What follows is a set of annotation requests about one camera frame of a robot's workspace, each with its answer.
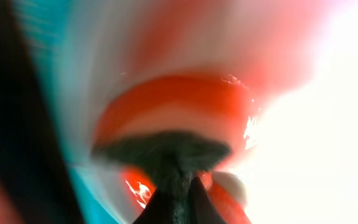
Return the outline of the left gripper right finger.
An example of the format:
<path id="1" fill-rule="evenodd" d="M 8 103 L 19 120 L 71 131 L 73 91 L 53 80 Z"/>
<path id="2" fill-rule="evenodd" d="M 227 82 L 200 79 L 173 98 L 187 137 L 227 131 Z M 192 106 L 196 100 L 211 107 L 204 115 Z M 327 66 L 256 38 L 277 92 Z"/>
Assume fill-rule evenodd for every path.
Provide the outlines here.
<path id="1" fill-rule="evenodd" d="M 226 224 L 199 177 L 191 181 L 188 191 L 189 224 Z"/>

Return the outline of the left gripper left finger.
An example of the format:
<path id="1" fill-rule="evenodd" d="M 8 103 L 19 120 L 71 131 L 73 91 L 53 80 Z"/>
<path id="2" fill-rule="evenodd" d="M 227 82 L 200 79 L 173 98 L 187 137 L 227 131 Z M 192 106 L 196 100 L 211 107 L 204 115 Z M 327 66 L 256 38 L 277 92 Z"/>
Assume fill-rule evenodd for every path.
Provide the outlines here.
<path id="1" fill-rule="evenodd" d="M 173 224 L 175 198 L 157 189 L 133 224 Z"/>

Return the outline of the light blue plate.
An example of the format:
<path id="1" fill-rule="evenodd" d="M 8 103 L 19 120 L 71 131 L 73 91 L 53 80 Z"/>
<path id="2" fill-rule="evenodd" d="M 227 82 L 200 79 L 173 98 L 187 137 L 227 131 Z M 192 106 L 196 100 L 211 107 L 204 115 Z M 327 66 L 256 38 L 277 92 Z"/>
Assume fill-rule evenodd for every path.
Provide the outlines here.
<path id="1" fill-rule="evenodd" d="M 358 223 L 358 1 L 105 1 L 84 107 L 90 151 L 111 100 L 169 75 L 234 80 L 256 115 L 229 170 L 249 223 Z"/>

